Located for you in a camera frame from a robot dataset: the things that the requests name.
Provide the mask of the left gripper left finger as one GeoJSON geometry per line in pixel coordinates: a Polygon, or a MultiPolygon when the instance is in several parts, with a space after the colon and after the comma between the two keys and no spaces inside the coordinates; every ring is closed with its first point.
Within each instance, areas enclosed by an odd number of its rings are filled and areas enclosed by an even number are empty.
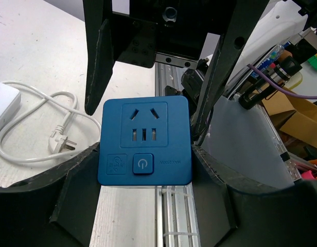
{"type": "Polygon", "coordinates": [[[38,175],[0,187],[0,246],[89,246],[99,143],[38,175]]]}

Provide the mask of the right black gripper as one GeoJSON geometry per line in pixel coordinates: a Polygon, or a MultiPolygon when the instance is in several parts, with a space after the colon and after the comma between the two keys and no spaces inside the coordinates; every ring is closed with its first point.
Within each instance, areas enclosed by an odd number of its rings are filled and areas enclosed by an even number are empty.
{"type": "Polygon", "coordinates": [[[192,136],[200,136],[268,1],[130,1],[129,13],[112,1],[83,1],[87,43],[84,109],[92,116],[115,62],[151,68],[155,62],[197,66],[208,34],[220,39],[203,81],[192,136]]]}

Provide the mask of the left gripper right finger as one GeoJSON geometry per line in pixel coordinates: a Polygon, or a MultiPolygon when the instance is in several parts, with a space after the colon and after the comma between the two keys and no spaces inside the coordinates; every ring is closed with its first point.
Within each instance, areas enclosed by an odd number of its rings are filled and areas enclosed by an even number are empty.
{"type": "Polygon", "coordinates": [[[277,189],[191,148],[202,246],[317,246],[317,180],[277,189]]]}

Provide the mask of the blue cube socket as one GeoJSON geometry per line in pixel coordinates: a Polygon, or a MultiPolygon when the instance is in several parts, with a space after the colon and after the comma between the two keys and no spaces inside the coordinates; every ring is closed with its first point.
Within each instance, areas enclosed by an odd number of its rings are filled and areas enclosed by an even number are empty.
{"type": "Polygon", "coordinates": [[[103,105],[98,182],[104,186],[184,186],[192,181],[184,96],[109,99],[103,105]]]}

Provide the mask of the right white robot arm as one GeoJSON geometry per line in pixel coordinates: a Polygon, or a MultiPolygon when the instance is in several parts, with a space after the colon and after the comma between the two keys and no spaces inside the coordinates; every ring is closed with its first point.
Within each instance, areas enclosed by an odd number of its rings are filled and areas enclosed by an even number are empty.
{"type": "Polygon", "coordinates": [[[94,114],[116,62],[152,68],[155,63],[196,69],[209,34],[218,36],[191,117],[192,135],[205,121],[226,84],[276,44],[301,32],[304,1],[130,1],[128,13],[112,1],[84,1],[87,77],[85,111],[94,114]]]}

